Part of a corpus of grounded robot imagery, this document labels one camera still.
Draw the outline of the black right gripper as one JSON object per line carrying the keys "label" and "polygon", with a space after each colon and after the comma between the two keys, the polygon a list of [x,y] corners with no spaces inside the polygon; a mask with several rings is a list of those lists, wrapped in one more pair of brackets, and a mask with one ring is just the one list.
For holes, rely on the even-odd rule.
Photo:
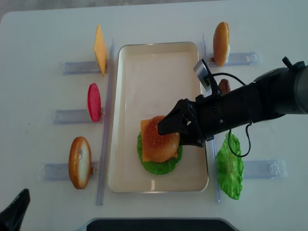
{"label": "black right gripper", "polygon": [[203,147],[222,127],[222,96],[222,93],[199,95],[194,102],[179,100],[179,107],[175,106],[158,123],[158,134],[180,133],[181,145]]}

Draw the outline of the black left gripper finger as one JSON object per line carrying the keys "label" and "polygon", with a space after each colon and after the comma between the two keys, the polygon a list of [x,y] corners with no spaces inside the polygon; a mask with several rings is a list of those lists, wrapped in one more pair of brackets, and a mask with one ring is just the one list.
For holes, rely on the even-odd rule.
{"label": "black left gripper finger", "polygon": [[30,203],[29,189],[23,189],[12,203],[0,213],[1,231],[19,231]]}

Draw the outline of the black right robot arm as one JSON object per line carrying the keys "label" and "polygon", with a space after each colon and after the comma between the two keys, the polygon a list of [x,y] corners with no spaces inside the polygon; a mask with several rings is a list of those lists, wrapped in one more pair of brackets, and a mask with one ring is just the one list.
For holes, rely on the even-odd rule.
{"label": "black right robot arm", "polygon": [[279,118],[286,114],[308,112],[308,67],[303,61],[267,72],[252,83],[222,94],[201,59],[194,71],[211,95],[199,95],[195,101],[182,99],[158,123],[158,133],[180,134],[181,145],[203,147],[212,136],[232,128]]}

